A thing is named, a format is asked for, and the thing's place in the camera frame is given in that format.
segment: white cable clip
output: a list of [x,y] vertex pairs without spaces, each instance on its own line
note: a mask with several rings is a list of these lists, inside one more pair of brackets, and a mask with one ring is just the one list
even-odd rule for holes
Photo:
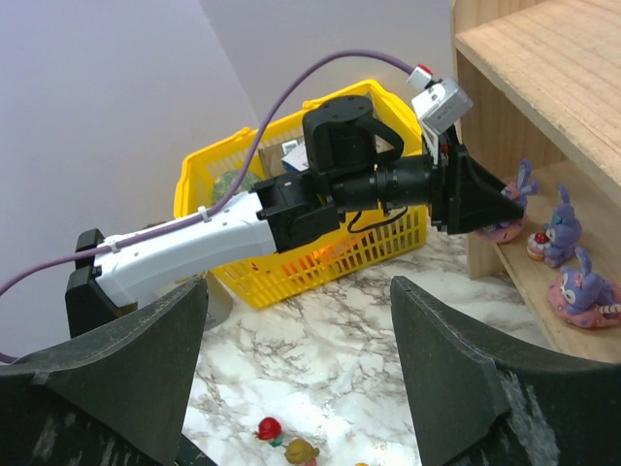
[[120,252],[120,249],[116,245],[116,239],[113,236],[109,236],[108,238],[106,238],[104,240],[104,245],[109,247],[114,254],[116,254],[117,252]]
[[203,222],[207,223],[208,221],[212,221],[212,218],[207,214],[207,208],[205,206],[201,206],[198,208],[198,213],[203,218]]

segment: red button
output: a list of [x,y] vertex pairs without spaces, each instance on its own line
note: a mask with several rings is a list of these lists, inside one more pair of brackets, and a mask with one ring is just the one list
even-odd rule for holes
[[427,68],[425,65],[421,65],[420,63],[418,63],[417,66],[418,66],[418,68],[422,69],[423,71],[426,71],[430,75],[432,75],[432,76],[434,75],[434,73],[429,68]]

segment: yellow basket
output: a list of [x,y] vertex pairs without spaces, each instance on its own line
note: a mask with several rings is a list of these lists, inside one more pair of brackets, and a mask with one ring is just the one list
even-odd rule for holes
[[[396,95],[375,81],[362,81],[320,99],[305,102],[301,111],[272,122],[260,149],[303,136],[302,117],[324,101],[341,95],[368,95],[377,116],[403,138],[404,154],[421,153],[421,130],[413,111]],[[188,216],[200,206],[212,204],[214,181],[223,173],[241,168],[256,130],[244,128],[233,136],[188,155],[183,161],[175,195],[175,217]],[[250,171],[265,178],[258,153]],[[427,234],[427,209],[409,208],[389,225],[350,234],[347,215],[340,230],[310,245],[281,254],[240,260],[212,272],[250,306],[261,309],[282,299],[327,283],[381,260],[420,248]],[[386,220],[381,211],[365,212],[355,223],[357,230]]]

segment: wooden shelf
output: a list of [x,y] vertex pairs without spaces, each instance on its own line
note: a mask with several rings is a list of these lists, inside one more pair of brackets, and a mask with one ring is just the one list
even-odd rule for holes
[[455,37],[456,49],[617,205],[620,30],[617,0],[548,0]]
[[[551,220],[554,206],[560,203],[556,185],[563,183],[584,226],[579,245],[589,251],[594,272],[621,283],[621,239],[616,240],[621,210],[569,161],[537,169],[532,178],[539,181],[539,195],[529,198],[528,226],[514,242],[495,249],[526,304],[539,318],[548,340],[558,351],[620,363],[621,327],[582,330],[556,317],[547,302],[547,289],[560,272],[531,259],[526,254],[526,239]],[[576,258],[567,265],[579,268]]]
[[[514,180],[536,167],[531,222],[509,245],[470,235],[471,278],[505,269],[560,352],[621,363],[621,326],[581,330],[557,318],[547,289],[560,275],[526,254],[566,185],[595,272],[621,284],[621,2],[453,0],[454,66],[474,101],[462,140],[481,165]],[[577,259],[569,265],[577,267]]]

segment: wire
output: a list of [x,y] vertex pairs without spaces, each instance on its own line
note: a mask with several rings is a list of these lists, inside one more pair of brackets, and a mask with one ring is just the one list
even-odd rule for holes
[[[350,49],[350,50],[337,51],[315,62],[281,94],[281,96],[277,99],[276,103],[272,106],[268,114],[265,115],[265,118],[263,119],[263,121],[261,121],[261,124],[259,125],[259,128],[254,137],[254,141],[252,142],[252,145],[250,146],[250,149],[248,150],[248,153],[245,157],[244,164],[242,165],[242,168],[240,169],[240,174],[235,179],[235,181],[233,182],[233,184],[231,185],[227,193],[215,205],[207,209],[208,216],[213,216],[217,214],[220,210],[222,210],[222,208],[224,208],[224,206],[235,195],[236,191],[238,190],[238,188],[240,187],[240,185],[242,184],[244,180],[245,174],[247,173],[248,167],[250,166],[250,162],[252,161],[252,157],[254,156],[254,154],[256,153],[256,150],[259,147],[259,143],[261,142],[261,138],[263,137],[265,130],[267,129],[270,122],[272,121],[272,118],[274,118],[274,115],[276,114],[276,112],[278,111],[282,103],[287,99],[287,97],[289,97],[291,92],[293,92],[306,78],[308,78],[312,73],[317,71],[322,66],[330,63],[331,61],[337,60],[339,58],[346,58],[346,57],[373,58],[375,60],[388,63],[389,65],[393,65],[396,68],[399,68],[400,70],[404,71],[405,73],[409,75],[414,71],[414,67],[407,65],[407,63],[400,60],[399,58],[395,58],[394,56],[391,56],[387,53],[383,53],[380,51],[374,51],[374,50]],[[156,228],[153,230],[149,230],[149,231],[146,231],[145,233],[139,233],[138,235],[119,241],[118,243],[116,243],[116,246],[119,249],[132,246],[142,241],[150,240],[152,238],[157,238],[159,236],[166,235],[168,233],[173,233],[175,231],[181,230],[182,228],[193,225],[194,223],[197,223],[199,221],[203,221],[203,217],[200,214],[194,214],[174,224],[162,226],[160,228]],[[21,282],[26,277],[29,277],[32,274],[35,274],[42,270],[46,270],[56,265],[74,262],[76,260],[93,257],[95,255],[103,254],[103,253],[111,252],[111,251],[112,250],[109,246],[100,246],[98,248],[93,248],[91,250],[84,250],[84,251],[66,255],[64,257],[60,257],[60,258],[57,258],[57,259],[54,259],[48,262],[42,262],[40,264],[34,265],[28,269],[21,271],[14,277],[2,283],[2,285],[0,285],[0,296],[4,295],[4,293],[6,293],[11,287],[13,287],[14,285]]]
[[16,357],[9,356],[8,354],[5,354],[4,352],[0,352],[0,362],[4,362],[5,364],[11,364],[12,362],[15,362],[16,360],[17,360]]
[[352,229],[353,225],[356,223],[356,221],[358,221],[360,219],[360,216],[362,215],[362,212],[358,212],[354,216],[354,218],[351,220],[351,222],[347,225],[347,233],[354,233],[354,234],[355,233],[364,233],[365,231],[374,230],[374,229],[382,227],[382,226],[390,225],[391,223],[394,223],[399,218],[404,216],[407,211],[408,211],[408,208],[404,208],[398,214],[396,214],[395,216],[393,216],[393,217],[391,217],[391,218],[389,218],[387,220],[379,221],[378,223],[372,223],[371,225],[365,226],[364,228],[361,228],[359,230],[353,230]]

